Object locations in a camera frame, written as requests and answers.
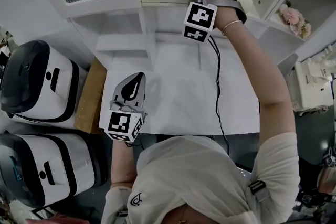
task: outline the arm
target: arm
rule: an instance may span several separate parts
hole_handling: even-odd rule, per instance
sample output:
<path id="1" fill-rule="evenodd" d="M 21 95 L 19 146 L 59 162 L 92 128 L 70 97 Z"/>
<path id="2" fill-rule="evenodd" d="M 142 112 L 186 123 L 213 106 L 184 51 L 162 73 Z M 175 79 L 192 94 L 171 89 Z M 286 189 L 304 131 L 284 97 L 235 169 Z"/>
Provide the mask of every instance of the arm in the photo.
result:
<path id="1" fill-rule="evenodd" d="M 215 25 L 222 30 L 238 20 L 232 8 L 220 7 Z M 260 102 L 260 142 L 281 133 L 295 132 L 295 122 L 289 91 L 278 67 L 259 46 L 256 38 L 242 23 L 224 30 L 237 51 Z"/>
<path id="2" fill-rule="evenodd" d="M 133 148 L 127 147 L 125 142 L 113 141 L 111 182 L 113 187 L 133 187 L 136 179 L 136 167 Z"/>

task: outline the bracelet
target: bracelet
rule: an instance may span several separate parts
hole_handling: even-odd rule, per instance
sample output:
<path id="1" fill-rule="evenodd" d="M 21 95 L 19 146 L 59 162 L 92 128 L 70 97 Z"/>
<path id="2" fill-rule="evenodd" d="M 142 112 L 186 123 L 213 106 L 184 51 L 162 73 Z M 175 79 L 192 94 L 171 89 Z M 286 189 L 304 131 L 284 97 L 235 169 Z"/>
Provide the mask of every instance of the bracelet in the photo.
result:
<path id="1" fill-rule="evenodd" d="M 241 22 L 241 23 L 242 23 L 241 20 L 234 20 L 233 22 L 228 23 L 226 26 L 224 26 L 223 29 L 222 29 L 222 35 L 225 36 L 225 34 L 224 34 L 224 30 L 226 29 L 226 27 L 230 26 L 231 24 L 238 23 L 238 22 Z"/>

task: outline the white sleeve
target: white sleeve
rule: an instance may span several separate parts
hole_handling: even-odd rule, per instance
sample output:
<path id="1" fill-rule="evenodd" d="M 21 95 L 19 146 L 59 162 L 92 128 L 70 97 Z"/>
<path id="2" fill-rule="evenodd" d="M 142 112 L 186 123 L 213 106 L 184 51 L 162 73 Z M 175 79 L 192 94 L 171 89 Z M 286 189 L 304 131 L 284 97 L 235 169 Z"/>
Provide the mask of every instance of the white sleeve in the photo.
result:
<path id="1" fill-rule="evenodd" d="M 259 204 L 263 223 L 286 222 L 299 192 L 299 157 L 295 133 L 265 141 L 257 154 L 251 181 L 265 182 L 270 198 Z"/>
<path id="2" fill-rule="evenodd" d="M 127 200 L 131 189 L 126 187 L 111 188 L 105 195 L 105 207 L 101 224 L 112 224 L 120 210 L 127 209 Z"/>

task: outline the person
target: person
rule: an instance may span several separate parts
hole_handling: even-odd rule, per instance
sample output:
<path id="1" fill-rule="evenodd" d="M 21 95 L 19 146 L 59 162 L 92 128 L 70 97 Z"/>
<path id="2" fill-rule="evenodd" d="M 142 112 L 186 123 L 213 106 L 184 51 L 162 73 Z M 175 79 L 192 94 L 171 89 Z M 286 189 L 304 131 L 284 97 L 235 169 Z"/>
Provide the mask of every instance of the person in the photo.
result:
<path id="1" fill-rule="evenodd" d="M 289 91 L 254 36 L 241 22 L 232 23 L 237 20 L 233 8 L 218 7 L 215 26 L 225 28 L 260 102 L 260 149 L 251 179 L 208 137 L 176 136 L 152 145 L 140 154 L 136 168 L 132 148 L 113 141 L 112 186 L 106 194 L 102 224 L 287 221 L 300 181 Z M 258 181 L 268 191 L 264 200 L 249 187 Z"/>

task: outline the white table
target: white table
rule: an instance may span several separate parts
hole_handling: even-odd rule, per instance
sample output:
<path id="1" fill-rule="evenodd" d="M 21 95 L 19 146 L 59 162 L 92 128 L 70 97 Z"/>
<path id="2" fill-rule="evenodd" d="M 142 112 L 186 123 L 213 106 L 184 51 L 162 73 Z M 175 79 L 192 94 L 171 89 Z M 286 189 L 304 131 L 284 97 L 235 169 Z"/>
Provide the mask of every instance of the white table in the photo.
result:
<path id="1" fill-rule="evenodd" d="M 171 46 L 176 46 L 178 51 L 173 56 Z M 201 50 L 196 45 L 196 51 L 194 48 L 190 51 L 189 47 L 184 46 L 190 45 L 160 45 L 155 71 L 144 71 L 146 75 L 144 108 L 148 116 L 140 132 L 222 135 L 215 113 L 217 96 L 215 53 L 211 51 L 209 45 L 202 47 Z M 200 57 L 193 55 L 197 53 L 200 53 Z M 225 134 L 259 132 L 258 100 L 248 77 L 240 61 L 237 61 L 235 52 L 221 48 L 221 53 L 223 72 L 220 74 L 219 110 L 224 132 Z M 134 71 L 108 71 L 100 114 L 101 128 L 104 124 L 104 112 L 109 110 L 109 102 L 112 100 L 115 87 L 134 73 Z"/>

